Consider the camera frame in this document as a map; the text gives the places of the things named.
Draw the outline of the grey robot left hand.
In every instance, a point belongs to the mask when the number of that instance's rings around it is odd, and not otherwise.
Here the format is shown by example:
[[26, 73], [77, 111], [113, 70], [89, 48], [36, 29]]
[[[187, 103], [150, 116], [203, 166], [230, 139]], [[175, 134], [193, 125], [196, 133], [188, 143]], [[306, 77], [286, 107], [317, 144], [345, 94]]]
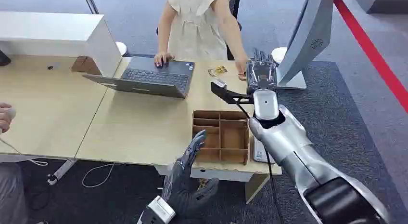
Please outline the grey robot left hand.
[[201, 213], [218, 191], [218, 178], [209, 179], [202, 188], [193, 188], [191, 185], [192, 165], [205, 138], [206, 130], [198, 132], [165, 177], [161, 198], [175, 211], [177, 217], [188, 219]]

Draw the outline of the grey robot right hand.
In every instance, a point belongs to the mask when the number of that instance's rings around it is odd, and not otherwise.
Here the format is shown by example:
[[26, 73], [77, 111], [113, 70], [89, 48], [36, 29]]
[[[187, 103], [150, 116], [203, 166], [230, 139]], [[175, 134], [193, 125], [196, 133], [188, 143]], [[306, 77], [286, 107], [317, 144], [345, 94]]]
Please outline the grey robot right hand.
[[252, 95], [256, 90], [275, 90], [277, 86], [276, 68], [277, 64], [271, 54], [266, 54], [257, 48], [253, 48], [253, 57], [247, 62], [246, 81], [248, 95]]

